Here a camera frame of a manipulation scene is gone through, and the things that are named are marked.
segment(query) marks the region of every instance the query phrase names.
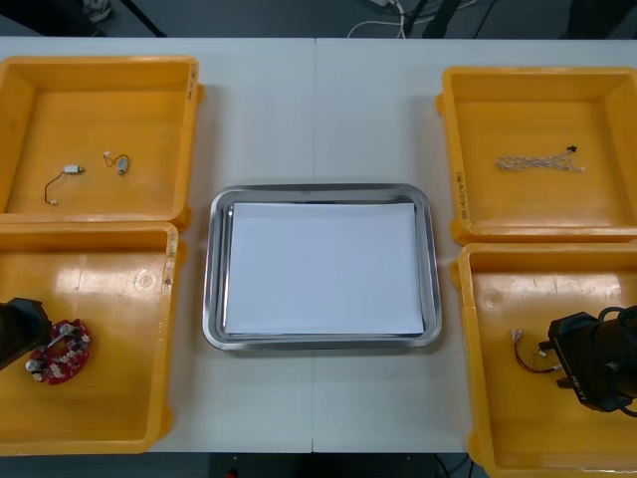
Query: stack of white paper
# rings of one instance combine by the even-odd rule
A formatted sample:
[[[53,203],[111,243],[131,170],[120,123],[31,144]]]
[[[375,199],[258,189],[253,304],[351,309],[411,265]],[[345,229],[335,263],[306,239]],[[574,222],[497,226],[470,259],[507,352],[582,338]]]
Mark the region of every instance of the stack of white paper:
[[[229,280],[229,334],[423,333],[412,204],[235,204]]]

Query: tray rim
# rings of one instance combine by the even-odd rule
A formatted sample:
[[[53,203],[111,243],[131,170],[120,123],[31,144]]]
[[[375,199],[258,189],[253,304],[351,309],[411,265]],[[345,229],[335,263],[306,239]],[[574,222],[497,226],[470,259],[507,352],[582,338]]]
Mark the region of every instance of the tray rim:
[[[5,224],[0,227],[0,237],[11,234],[96,234],[101,232],[163,232],[166,234],[165,261],[159,297],[159,314],[161,317],[157,322],[161,327],[157,329],[151,372],[150,398],[143,436],[133,440],[1,441],[0,456],[143,453],[167,433],[172,426],[172,411],[168,404],[172,336],[175,323],[174,312],[177,302],[177,284],[186,252],[185,245],[179,241],[177,228],[168,222],[154,221],[134,223],[28,223]],[[122,246],[121,250],[127,250],[127,247]]]
[[[436,110],[443,117],[447,163],[451,183],[454,217],[451,234],[458,244],[473,242],[625,242],[637,236],[637,220],[633,227],[586,226],[477,226],[471,221],[471,198],[467,193],[465,162],[460,146],[458,117],[452,80],[456,75],[498,76],[617,76],[630,79],[637,90],[637,70],[630,67],[470,67],[447,68],[442,76],[443,93],[436,97]]]
[[[419,221],[419,212],[422,213],[422,232],[416,229],[417,241],[419,244],[426,243],[427,250],[419,254],[419,276],[422,285],[423,275],[428,274],[432,286],[431,311],[422,311],[425,330],[422,335],[416,337],[405,337],[396,335],[344,335],[344,334],[323,334],[323,335],[276,335],[264,338],[264,336],[243,336],[241,339],[233,340],[229,336],[222,334],[222,313],[219,312],[216,302],[223,287],[218,280],[220,275],[221,261],[223,253],[217,247],[223,247],[222,235],[228,235],[228,231],[223,231],[225,220],[219,221],[220,204],[225,196],[232,193],[329,193],[329,192],[354,192],[373,191],[393,192],[397,195],[409,197],[417,208],[416,220]],[[282,203],[298,201],[274,201]],[[207,242],[206,272],[204,280],[204,298],[202,309],[202,329],[206,340],[210,345],[222,351],[283,351],[283,350],[320,350],[320,349],[379,349],[379,348],[410,348],[425,347],[434,342],[442,330],[442,306],[440,289],[438,284],[438,272],[434,248],[433,227],[431,222],[431,206],[429,199],[415,186],[409,184],[391,183],[345,183],[345,184],[273,184],[257,186],[233,186],[220,191],[212,201],[210,206],[210,223]],[[422,254],[427,254],[429,270],[424,271]],[[421,305],[427,303],[424,288],[420,287]]]
[[[553,243],[553,244],[522,244],[522,243],[473,243],[463,247],[460,255],[451,265],[451,279],[458,290],[459,305],[461,308],[461,321],[465,342],[465,360],[467,363],[467,379],[472,409],[472,429],[469,434],[469,453],[474,461],[483,466],[490,476],[522,476],[541,472],[542,476],[571,476],[574,472],[586,471],[586,476],[602,478],[608,477],[607,466],[588,467],[585,470],[579,468],[502,468],[496,461],[493,433],[491,426],[491,413],[487,398],[487,385],[484,374],[484,361],[480,331],[478,328],[478,312],[476,310],[475,295],[473,290],[473,272],[471,269],[471,257],[474,254],[484,253],[564,253],[578,254],[610,253],[624,254],[637,253],[637,243]],[[637,456],[628,455],[635,465],[631,469],[622,468],[621,472],[634,472],[637,470]]]
[[[199,104],[205,97],[205,90],[199,84],[199,62],[191,55],[109,55],[109,56],[10,56],[0,63],[0,86],[4,85],[7,69],[12,65],[122,65],[122,64],[185,64],[190,66],[190,85],[184,89],[184,111],[180,126],[180,142],[176,159],[174,192],[172,203],[159,214],[146,213],[7,213],[0,211],[0,224],[16,223],[57,223],[57,222],[170,222],[183,231],[191,221],[188,208],[188,192],[192,172],[194,136]]]

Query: floor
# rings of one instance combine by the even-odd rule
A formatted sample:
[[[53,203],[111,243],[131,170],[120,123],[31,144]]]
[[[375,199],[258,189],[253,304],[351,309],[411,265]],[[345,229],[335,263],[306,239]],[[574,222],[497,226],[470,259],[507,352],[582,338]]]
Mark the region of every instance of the floor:
[[[152,34],[120,2],[111,0],[114,14],[101,24],[113,37],[150,37]],[[418,0],[402,0],[410,11]],[[344,38],[357,23],[396,22],[392,7],[377,7],[370,0],[134,0],[169,37],[211,38]],[[429,0],[425,13],[433,13],[441,0]],[[472,38],[491,0],[477,0],[456,12],[446,38]],[[499,0],[479,38],[556,39],[563,33],[570,0]],[[414,29],[420,38],[425,25]],[[611,38],[629,39],[637,31],[637,9],[619,25]],[[366,25],[354,37],[392,38],[395,25]],[[0,35],[35,35],[0,17]]]
[[[464,453],[440,454],[451,478],[469,476]],[[146,453],[115,456],[0,458],[3,478],[445,478],[433,454],[289,455],[226,453]],[[487,475],[478,466],[473,478]]]

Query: wire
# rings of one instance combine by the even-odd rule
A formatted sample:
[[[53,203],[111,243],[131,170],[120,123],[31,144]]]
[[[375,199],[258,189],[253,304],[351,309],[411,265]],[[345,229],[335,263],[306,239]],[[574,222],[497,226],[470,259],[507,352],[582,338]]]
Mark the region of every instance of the wire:
[[[126,159],[128,159],[128,155],[127,154],[120,154],[118,157],[116,158],[112,158],[110,157],[107,153],[104,153],[104,162],[106,163],[106,167],[113,167],[116,165],[116,163],[122,159],[123,157],[125,157]]]
[[[467,461],[469,461],[469,453],[465,454],[465,457],[460,460],[460,462],[454,466],[453,468],[449,469],[449,474],[453,475],[455,472],[457,472],[460,468],[462,468],[463,466],[465,466],[465,463],[467,463]]]
[[[478,30],[476,30],[476,33],[474,33],[474,37],[473,37],[474,40],[478,38],[478,34],[482,30],[483,25],[487,21],[487,18],[491,14],[491,11],[494,9],[494,6],[496,5],[496,3],[498,3],[498,0],[492,0],[491,5],[489,5],[489,8],[487,9],[487,12],[485,13],[485,16],[482,17],[482,20],[480,21],[480,25],[478,25]]]
[[[402,5],[398,0],[393,0],[391,3],[394,7],[396,7],[396,10],[398,10],[398,16],[400,17],[400,30],[398,31],[398,36],[396,38],[402,37],[405,39],[407,38],[405,37],[405,9],[402,8]]]
[[[424,8],[427,6],[427,3],[429,3],[429,0],[420,0],[416,8],[412,10],[413,14],[409,16],[409,20],[407,20],[407,23],[405,24],[405,28],[403,29],[405,32],[405,35],[407,35],[408,37],[411,36],[411,32],[414,29],[416,20],[418,20],[418,18],[420,17],[420,14],[424,10]]]
[[[442,471],[445,473],[445,478],[450,478],[449,471],[447,470],[447,467],[445,466],[443,461],[438,456],[438,453],[434,453],[434,458],[436,458],[436,461],[438,462],[438,464],[442,468]]]
[[[429,0],[427,2],[427,6],[425,6],[422,10],[422,12],[420,13],[420,15],[418,15],[418,18],[423,18],[423,17],[428,17],[428,16],[433,16],[436,13],[436,10],[438,8],[440,8],[440,4],[442,2],[440,0]],[[411,10],[405,12],[405,17],[409,17],[411,15],[413,15],[416,12],[417,8],[412,8]],[[374,8],[374,12],[378,15],[385,15],[385,16],[394,16],[395,13],[392,11],[389,11],[386,8],[383,7],[379,7],[378,9]]]
[[[463,8],[467,8],[467,7],[471,7],[472,5],[478,3],[480,0],[469,0],[467,3],[464,3],[462,5],[460,5],[458,7],[458,10],[462,10]],[[406,15],[409,15],[409,13],[405,13],[403,15],[401,15],[401,17],[405,17]],[[423,17],[421,20],[418,20],[417,22],[414,22],[414,25],[423,25],[425,23],[429,23],[434,19],[435,15],[430,15],[428,17]],[[354,33],[356,30],[358,30],[360,27],[364,26],[364,25],[390,25],[390,26],[394,26],[394,27],[400,27],[401,23],[400,22],[382,22],[379,20],[368,20],[366,22],[360,22],[356,25],[353,26],[353,28],[351,30],[349,30],[349,33],[347,34],[346,38],[351,38],[351,34]]]
[[[55,199],[53,200],[49,200],[49,196],[48,196],[48,191],[49,191],[49,186],[51,184],[53,184],[54,182],[56,182],[58,179],[60,179],[62,176],[64,176],[66,173],[64,171],[62,171],[60,174],[58,174],[54,179],[51,179],[46,186],[44,186],[44,202],[46,202],[47,204],[51,204],[52,206],[55,206],[58,201],[56,201]]]
[[[551,373],[552,371],[556,371],[561,368],[561,364],[554,365],[549,368],[540,368],[540,369],[533,368],[532,366],[527,365],[525,361],[522,360],[522,357],[520,357],[520,353],[518,352],[518,344],[520,343],[522,334],[523,334],[522,329],[511,331],[511,335],[514,341],[514,354],[516,355],[516,362],[518,363],[519,366],[521,366],[524,370],[528,371],[529,373]]]

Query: electronic component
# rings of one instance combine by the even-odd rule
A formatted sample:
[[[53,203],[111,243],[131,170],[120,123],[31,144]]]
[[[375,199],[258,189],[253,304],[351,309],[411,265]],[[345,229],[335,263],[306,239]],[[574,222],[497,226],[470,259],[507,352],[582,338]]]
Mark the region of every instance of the electronic component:
[[[68,166],[64,166],[64,169],[62,170],[62,172],[58,174],[56,177],[54,177],[52,180],[50,180],[46,186],[44,186],[44,202],[46,202],[47,204],[51,204],[52,206],[57,205],[58,201],[56,199],[49,199],[49,196],[48,196],[49,186],[53,184],[54,182],[56,182],[65,174],[69,176],[77,176],[79,174],[83,174],[85,171],[86,170],[83,167],[78,166],[76,164],[70,164]]]
[[[87,364],[92,342],[91,333],[81,320],[59,322],[51,328],[49,344],[31,353],[26,369],[35,381],[64,383]]]
[[[110,151],[104,152],[104,162],[106,163],[106,167],[117,167],[117,174],[120,176],[124,176],[128,172],[128,167],[130,166],[130,159],[127,154],[120,154],[116,158],[110,157]]]

